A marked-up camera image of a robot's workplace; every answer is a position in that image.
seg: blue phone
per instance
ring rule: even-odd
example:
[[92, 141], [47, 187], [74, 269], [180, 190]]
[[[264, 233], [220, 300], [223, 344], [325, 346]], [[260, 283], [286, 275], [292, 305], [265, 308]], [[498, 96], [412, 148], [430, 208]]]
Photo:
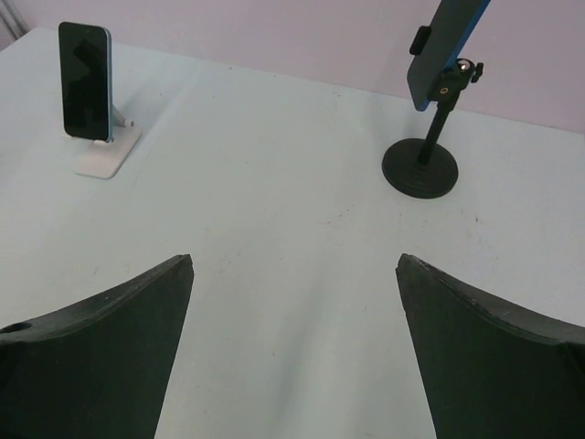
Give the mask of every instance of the blue phone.
[[432, 86], [452, 67], [490, 0], [442, 0], [429, 27], [422, 27], [410, 53], [416, 55], [407, 75], [415, 108], [429, 106]]
[[73, 137], [112, 139], [112, 36], [105, 27], [58, 27], [63, 124]]

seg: white table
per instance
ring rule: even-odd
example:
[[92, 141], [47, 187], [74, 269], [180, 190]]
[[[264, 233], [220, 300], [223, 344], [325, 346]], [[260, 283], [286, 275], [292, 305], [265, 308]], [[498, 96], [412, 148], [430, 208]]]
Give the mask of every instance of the white table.
[[460, 180], [421, 201], [380, 171], [389, 145], [426, 134], [431, 112], [408, 101], [113, 55], [114, 103], [145, 135], [102, 181], [71, 171], [84, 143], [61, 134], [57, 34], [0, 54], [0, 327], [190, 253], [157, 437], [434, 437], [403, 252], [585, 325], [582, 136], [456, 111], [441, 143]]

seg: phone holder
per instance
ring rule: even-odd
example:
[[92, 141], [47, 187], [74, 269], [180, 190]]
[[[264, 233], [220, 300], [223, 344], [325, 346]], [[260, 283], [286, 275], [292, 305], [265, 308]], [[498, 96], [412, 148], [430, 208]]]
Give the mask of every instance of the phone holder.
[[437, 112], [427, 137], [401, 140], [384, 154], [382, 172], [395, 189], [414, 198], [439, 198], [455, 186], [459, 177], [457, 162], [437, 141], [461, 92], [483, 73], [482, 62], [475, 65], [469, 59], [457, 59], [453, 67], [439, 74], [429, 94], [429, 101], [437, 102]]
[[125, 119], [113, 107], [113, 133], [110, 142], [95, 140], [73, 167], [76, 174], [87, 177], [112, 178], [130, 154], [143, 130], [134, 121]]

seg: pink wall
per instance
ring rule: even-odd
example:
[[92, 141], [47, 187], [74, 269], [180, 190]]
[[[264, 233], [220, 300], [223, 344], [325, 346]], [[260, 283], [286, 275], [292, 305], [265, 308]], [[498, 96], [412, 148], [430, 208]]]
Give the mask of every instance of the pink wall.
[[[15, 0], [32, 27], [408, 96], [408, 49], [439, 0]], [[585, 2], [493, 0], [462, 55], [486, 63], [461, 107], [585, 132]]]

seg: black phone screen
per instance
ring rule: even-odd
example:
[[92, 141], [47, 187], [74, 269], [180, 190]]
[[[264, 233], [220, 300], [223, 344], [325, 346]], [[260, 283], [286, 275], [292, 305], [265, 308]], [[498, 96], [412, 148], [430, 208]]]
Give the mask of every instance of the black phone screen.
[[61, 23], [58, 45], [65, 132], [110, 140], [112, 86], [110, 37], [103, 27]]
[[431, 21], [422, 52], [410, 64], [408, 80], [414, 106], [429, 106], [431, 88], [439, 74], [457, 61], [490, 0], [442, 0]]

